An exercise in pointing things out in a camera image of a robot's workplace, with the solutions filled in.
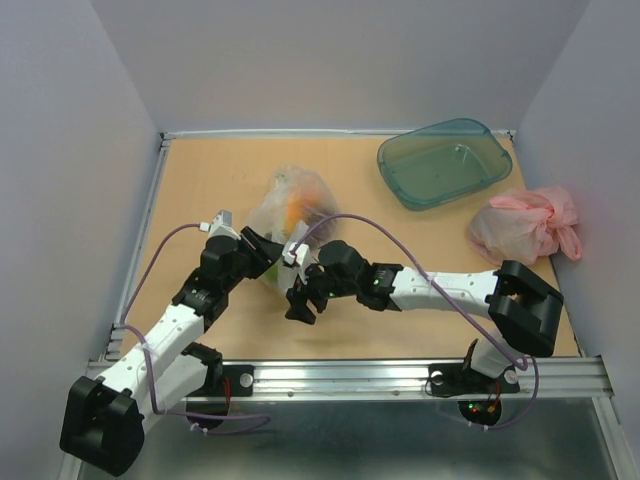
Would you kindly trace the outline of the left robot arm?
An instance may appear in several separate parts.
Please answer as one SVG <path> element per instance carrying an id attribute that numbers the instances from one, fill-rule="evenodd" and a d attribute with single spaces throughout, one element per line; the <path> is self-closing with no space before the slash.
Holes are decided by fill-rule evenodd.
<path id="1" fill-rule="evenodd" d="M 187 394 L 215 392 L 223 371 L 216 353 L 195 342 L 222 315 L 230 292 L 257 279 L 282 256 L 283 247 L 249 227 L 216 227 L 198 267 L 187 277 L 147 334 L 96 378 L 71 386 L 59 446 L 111 475 L 135 462 L 152 426 Z"/>

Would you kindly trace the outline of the clear plastic bag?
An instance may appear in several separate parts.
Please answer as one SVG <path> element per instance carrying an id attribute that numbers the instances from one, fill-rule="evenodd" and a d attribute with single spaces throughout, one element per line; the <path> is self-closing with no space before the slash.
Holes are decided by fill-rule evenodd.
<path id="1" fill-rule="evenodd" d="M 304 223 L 314 229 L 306 244 L 315 253 L 334 238 L 337 230 L 335 220 L 317 224 L 337 213 L 335 197 L 318 173 L 286 165 L 274 173 L 267 193 L 249 214 L 246 225 L 267 240 L 285 244 L 302 236 L 296 228 Z"/>

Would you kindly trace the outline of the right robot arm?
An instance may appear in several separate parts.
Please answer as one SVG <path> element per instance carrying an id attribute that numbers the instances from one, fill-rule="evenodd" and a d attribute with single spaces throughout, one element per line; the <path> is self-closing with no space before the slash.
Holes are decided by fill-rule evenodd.
<path id="1" fill-rule="evenodd" d="M 461 362 L 435 366 L 429 392 L 437 397 L 514 393 L 519 388 L 506 374 L 529 357 L 549 358 L 555 350 L 564 297 L 517 261 L 477 273 L 423 274 L 415 267 L 371 263 L 335 240 L 317 256 L 307 245 L 290 242 L 282 263 L 295 273 L 286 292 L 290 320 L 312 325 L 329 300 L 342 297 L 374 311 L 453 311 L 471 325 L 490 320 L 493 331 L 482 331 Z"/>

